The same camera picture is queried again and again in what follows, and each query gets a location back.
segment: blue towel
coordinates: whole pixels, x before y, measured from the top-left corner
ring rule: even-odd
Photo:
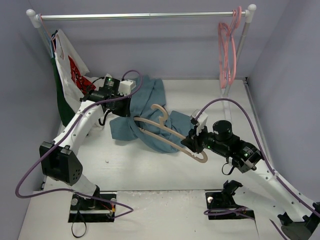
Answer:
[[[140,79],[136,79],[135,81],[138,86],[140,84]],[[140,90],[131,98],[131,116],[117,117],[110,121],[112,138],[121,141],[132,141],[139,138],[147,146],[157,152],[178,152],[179,150],[171,145],[144,134],[138,127],[160,135],[161,137],[168,139],[170,142],[183,147],[180,143],[181,139],[179,137],[151,124],[134,121],[134,117],[141,117],[159,123],[159,116],[162,116],[163,114],[158,109],[151,109],[152,104],[159,104],[162,107],[166,105],[165,88],[161,79],[150,79],[149,76],[146,75],[143,77],[143,84]],[[187,136],[189,130],[194,127],[190,122],[189,116],[177,111],[171,112],[169,118],[165,121],[165,125],[183,136]]]

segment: vertical pole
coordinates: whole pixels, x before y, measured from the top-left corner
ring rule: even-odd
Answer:
[[[26,15],[30,18],[31,23],[34,26],[34,28],[37,29],[37,31],[38,31],[38,33],[39,33],[39,35],[40,35],[40,37],[41,37],[41,39],[42,39],[42,41],[43,41],[43,43],[45,45],[45,48],[48,51],[48,53],[51,54],[51,50],[50,50],[51,46],[49,44],[49,41],[48,41],[44,31],[41,29],[41,23],[40,23],[40,21],[38,19],[38,15],[32,9],[28,9],[26,11]]]
[[[250,23],[252,22],[252,18],[254,16],[254,13],[255,13],[256,9],[257,9],[257,6],[255,4],[250,4],[248,6],[248,10],[247,10],[248,15],[245,16],[245,23],[244,23],[244,26],[243,26],[243,30],[242,30],[242,33],[241,33],[241,37],[240,37],[240,41],[239,41],[238,47],[236,49],[236,65],[238,65],[239,58],[240,58],[242,49],[244,47],[246,36],[247,36],[248,30],[249,30],[249,26],[250,26]],[[223,93],[224,97],[228,97],[229,91],[230,91],[230,87],[231,86],[229,84],[227,84],[227,86],[225,87],[225,90],[224,90],[224,93]]]

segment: black mounting plate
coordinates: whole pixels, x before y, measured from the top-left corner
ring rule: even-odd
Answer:
[[[106,200],[117,199],[116,193],[100,193],[100,197]],[[103,201],[96,201],[94,209],[88,209],[86,206],[86,200],[77,194],[73,194],[70,204],[70,212],[68,223],[82,223],[83,221],[77,215],[78,207],[79,212],[83,216],[86,223],[113,223],[115,221],[115,213],[112,209],[116,209],[116,206],[113,206],[110,203]]]
[[[232,204],[226,204],[224,202],[219,202],[219,201],[212,201],[211,203],[208,203],[207,199],[209,197],[213,197],[213,199],[222,199],[222,193],[221,191],[208,191],[205,193],[205,202],[206,202],[206,207],[207,209],[238,209],[241,208],[242,206],[239,206],[235,203]],[[255,218],[255,213],[251,209],[246,209],[242,210],[239,213],[244,214],[248,217]],[[209,220],[240,220],[240,219],[248,219],[245,216],[238,215],[236,213],[229,213],[226,215],[218,215],[218,216],[208,216]]]

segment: green cloth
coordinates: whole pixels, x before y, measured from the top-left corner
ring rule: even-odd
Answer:
[[[54,81],[56,87],[56,101],[58,104],[58,111],[62,124],[66,127],[70,123],[71,119],[74,117],[75,112],[72,110],[72,108],[69,106],[65,99],[64,90],[62,87],[60,75],[54,57],[51,58],[51,63],[53,67]]]

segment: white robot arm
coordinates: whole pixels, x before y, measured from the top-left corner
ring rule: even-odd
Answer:
[[[195,125],[181,143],[194,153],[209,149],[226,158],[232,166],[230,175],[237,168],[242,176],[250,178],[264,188],[273,198],[257,194],[241,184],[241,179],[227,181],[217,199],[210,202],[210,209],[232,208],[234,203],[260,212],[281,228],[290,240],[308,240],[320,223],[320,205],[297,191],[274,169],[269,169],[262,153],[251,143],[233,134],[229,121],[220,120],[213,125],[213,132],[207,127],[199,133],[201,123],[194,118]]]
[[[43,174],[57,181],[66,183],[68,187],[75,192],[99,197],[99,187],[90,182],[83,174],[83,167],[77,158],[77,154],[90,129],[105,114],[107,109],[112,110],[112,113],[118,116],[130,116],[129,107],[131,98],[128,97],[108,104],[99,104],[93,106],[88,111],[84,110],[99,101],[127,96],[135,86],[135,81],[120,81],[106,77],[103,87],[100,87],[98,91],[92,90],[84,96],[84,98],[81,99],[78,112],[75,113],[75,116],[63,132],[52,142],[43,142],[40,146],[40,156],[43,156],[55,143],[60,142],[66,137],[66,134],[71,131],[59,146],[41,162]]]

